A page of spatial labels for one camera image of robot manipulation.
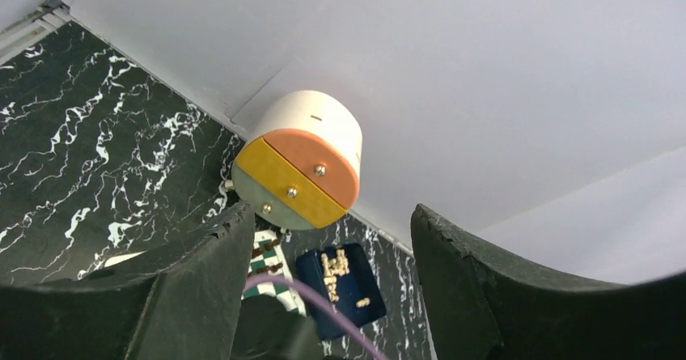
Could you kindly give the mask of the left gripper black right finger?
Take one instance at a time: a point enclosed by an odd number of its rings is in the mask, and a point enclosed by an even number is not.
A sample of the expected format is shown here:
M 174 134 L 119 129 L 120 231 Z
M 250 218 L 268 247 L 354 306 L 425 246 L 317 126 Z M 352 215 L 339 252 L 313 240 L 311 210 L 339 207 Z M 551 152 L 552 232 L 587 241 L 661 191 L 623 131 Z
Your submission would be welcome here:
M 682 359 L 685 276 L 625 286 L 537 264 L 425 205 L 411 217 L 440 359 Z

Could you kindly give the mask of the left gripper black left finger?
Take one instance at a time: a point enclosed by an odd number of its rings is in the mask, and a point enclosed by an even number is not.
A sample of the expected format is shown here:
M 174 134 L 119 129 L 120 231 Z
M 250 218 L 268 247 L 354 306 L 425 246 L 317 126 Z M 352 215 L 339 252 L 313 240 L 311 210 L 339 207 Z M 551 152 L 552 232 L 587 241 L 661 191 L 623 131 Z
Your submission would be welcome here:
M 74 281 L 1 288 L 4 359 L 227 359 L 255 233 L 234 204 L 195 231 Z

